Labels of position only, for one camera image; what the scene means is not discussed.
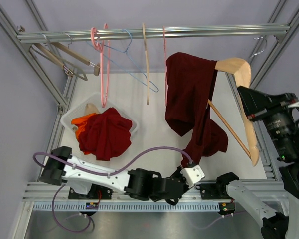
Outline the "wooden hanger with metal hook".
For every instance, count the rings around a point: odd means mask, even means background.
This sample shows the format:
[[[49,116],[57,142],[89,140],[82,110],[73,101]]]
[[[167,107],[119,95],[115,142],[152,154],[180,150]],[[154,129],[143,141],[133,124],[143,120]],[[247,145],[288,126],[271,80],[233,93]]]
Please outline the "wooden hanger with metal hook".
[[[242,58],[227,58],[225,60],[217,61],[215,65],[215,70],[221,71],[224,73],[229,73],[234,76],[234,81],[237,87],[237,90],[250,89],[250,84],[252,80],[252,71],[251,66]],[[252,102],[248,102],[247,99],[244,99],[241,94],[239,94],[238,108],[241,109],[241,118],[244,125],[244,130],[247,138],[247,146],[244,145],[242,140],[236,134],[236,132],[232,129],[232,127],[228,124],[225,118],[221,115],[219,110],[215,107],[211,100],[208,100],[208,106],[213,109],[219,119],[223,122],[223,124],[230,131],[234,139],[241,146],[247,157],[251,160],[252,165],[255,167],[260,159],[260,150],[257,147],[257,137],[254,130],[253,123],[251,121],[254,113],[252,112]]]

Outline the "dark maroon t shirt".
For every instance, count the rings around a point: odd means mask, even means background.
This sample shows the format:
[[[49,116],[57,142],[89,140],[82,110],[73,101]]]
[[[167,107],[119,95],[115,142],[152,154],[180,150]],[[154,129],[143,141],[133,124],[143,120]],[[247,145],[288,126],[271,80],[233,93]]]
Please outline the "dark maroon t shirt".
[[[208,101],[212,100],[216,84],[215,66],[216,61],[182,52],[166,60],[165,120],[179,136],[192,133],[184,151],[195,164],[228,148],[226,132],[210,118]]]

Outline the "red t shirt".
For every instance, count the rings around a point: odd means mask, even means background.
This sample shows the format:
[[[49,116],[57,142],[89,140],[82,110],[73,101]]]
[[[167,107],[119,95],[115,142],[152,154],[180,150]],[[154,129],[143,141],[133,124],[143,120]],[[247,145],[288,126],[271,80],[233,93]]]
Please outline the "red t shirt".
[[[122,155],[131,145],[132,122],[122,117],[115,108],[108,108],[90,118],[87,125],[86,148],[100,161]]]

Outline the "beige round hook hanger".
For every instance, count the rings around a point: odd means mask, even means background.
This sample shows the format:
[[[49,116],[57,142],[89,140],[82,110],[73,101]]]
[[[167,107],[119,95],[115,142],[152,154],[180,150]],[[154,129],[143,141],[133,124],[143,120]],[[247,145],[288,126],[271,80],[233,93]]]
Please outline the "beige round hook hanger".
[[[149,64],[149,56],[148,56],[148,47],[147,47],[147,39],[146,39],[146,30],[145,23],[142,23],[142,34],[144,41],[144,51],[145,51],[145,61],[146,61],[146,76],[147,76],[147,105],[150,102],[150,64]]]

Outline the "orange t shirt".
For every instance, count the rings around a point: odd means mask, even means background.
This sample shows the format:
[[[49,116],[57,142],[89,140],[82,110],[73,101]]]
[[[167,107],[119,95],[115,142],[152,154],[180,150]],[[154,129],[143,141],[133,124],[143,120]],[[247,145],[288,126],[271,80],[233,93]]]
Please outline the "orange t shirt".
[[[79,143],[79,149],[83,152],[84,155],[89,155],[91,152],[86,148],[86,136],[88,135],[88,123],[90,118],[94,119],[96,113],[90,113],[78,118],[74,118],[71,121],[71,124],[76,127],[75,137]]]

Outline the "beige t shirt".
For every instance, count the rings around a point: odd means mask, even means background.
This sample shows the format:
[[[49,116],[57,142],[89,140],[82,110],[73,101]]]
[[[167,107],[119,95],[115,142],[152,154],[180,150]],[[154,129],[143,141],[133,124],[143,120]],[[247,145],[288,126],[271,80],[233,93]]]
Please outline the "beige t shirt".
[[[93,103],[87,103],[85,105],[84,113],[82,116],[74,118],[71,121],[71,125],[73,126],[73,130],[75,133],[81,133],[89,119],[89,117],[99,114],[98,108]]]

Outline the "thin pink wire hanger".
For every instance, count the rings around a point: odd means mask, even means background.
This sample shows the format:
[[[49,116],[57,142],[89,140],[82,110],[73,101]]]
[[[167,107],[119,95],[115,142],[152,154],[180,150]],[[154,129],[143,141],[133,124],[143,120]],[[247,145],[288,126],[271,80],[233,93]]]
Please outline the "thin pink wire hanger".
[[[165,37],[165,26],[162,27],[162,35],[163,35],[163,49],[164,49],[164,86],[165,86],[165,106],[167,106],[167,93],[168,93],[168,83],[167,83],[167,50],[166,50],[166,37]]]

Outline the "pink plastic hanger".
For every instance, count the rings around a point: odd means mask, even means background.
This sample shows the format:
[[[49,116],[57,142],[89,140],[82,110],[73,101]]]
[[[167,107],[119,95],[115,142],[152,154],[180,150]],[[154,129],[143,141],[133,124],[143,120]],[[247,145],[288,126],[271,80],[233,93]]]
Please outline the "pink plastic hanger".
[[[92,47],[100,54],[100,95],[101,106],[104,108],[108,99],[109,91],[109,72],[110,72],[110,40],[100,41],[98,31],[95,27],[90,30],[90,39]]]

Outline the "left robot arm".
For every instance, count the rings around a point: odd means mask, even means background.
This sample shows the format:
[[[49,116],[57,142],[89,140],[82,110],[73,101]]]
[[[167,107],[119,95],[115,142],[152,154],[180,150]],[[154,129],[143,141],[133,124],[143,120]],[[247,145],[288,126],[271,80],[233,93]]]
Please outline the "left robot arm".
[[[39,181],[56,186],[68,185],[87,199],[96,195],[98,185],[136,200],[165,200],[176,205],[183,194],[205,176],[201,167],[192,161],[186,167],[177,167],[171,176],[164,178],[156,171],[140,168],[129,170],[128,164],[121,169],[92,164],[74,156],[72,149],[67,146],[56,148],[43,156],[48,160],[42,167]]]

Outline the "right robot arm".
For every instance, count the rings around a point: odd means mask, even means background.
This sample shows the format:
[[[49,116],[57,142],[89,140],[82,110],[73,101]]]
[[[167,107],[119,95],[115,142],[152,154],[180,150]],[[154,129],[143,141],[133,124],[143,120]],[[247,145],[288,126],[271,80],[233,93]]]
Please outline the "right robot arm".
[[[221,198],[239,203],[258,223],[265,239],[299,239],[299,100],[294,93],[270,95],[247,87],[237,88],[248,121],[262,121],[278,153],[277,160],[286,192],[288,214],[270,207],[233,172],[216,179]]]

